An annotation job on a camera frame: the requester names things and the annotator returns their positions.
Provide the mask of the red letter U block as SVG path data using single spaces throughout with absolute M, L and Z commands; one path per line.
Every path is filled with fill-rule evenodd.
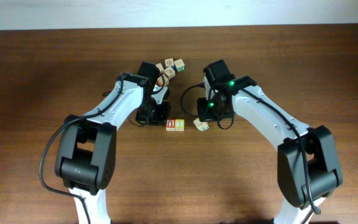
M 167 131 L 175 131 L 175 120 L 174 119 L 168 119 L 165 123 L 165 129 Z

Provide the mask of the teal sided picture block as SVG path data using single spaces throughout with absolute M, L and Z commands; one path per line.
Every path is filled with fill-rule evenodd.
M 208 123 L 205 121 L 200 121 L 199 118 L 196 118 L 193 123 L 199 131 L 206 131 L 209 129 Z

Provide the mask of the yellow letter wooden block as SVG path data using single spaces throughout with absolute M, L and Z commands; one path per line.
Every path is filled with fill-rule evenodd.
M 185 120 L 176 119 L 175 120 L 175 131 L 184 131 L 185 130 Z

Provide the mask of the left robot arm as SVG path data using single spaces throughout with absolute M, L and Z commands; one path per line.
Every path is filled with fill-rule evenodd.
M 135 111 L 141 125 L 165 125 L 169 88 L 157 74 L 122 73 L 105 99 L 82 116 L 69 115 L 59 137 L 55 174 L 74 198 L 80 223 L 111 223 L 106 188 L 116 163 L 117 131 Z

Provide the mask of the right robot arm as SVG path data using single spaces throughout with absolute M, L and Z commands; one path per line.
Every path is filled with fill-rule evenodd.
M 201 121 L 238 115 L 255 127 L 277 152 L 277 182 L 284 200 L 273 223 L 309 223 L 343 183 L 332 132 L 312 128 L 284 111 L 244 76 L 205 75 L 206 96 L 198 99 Z

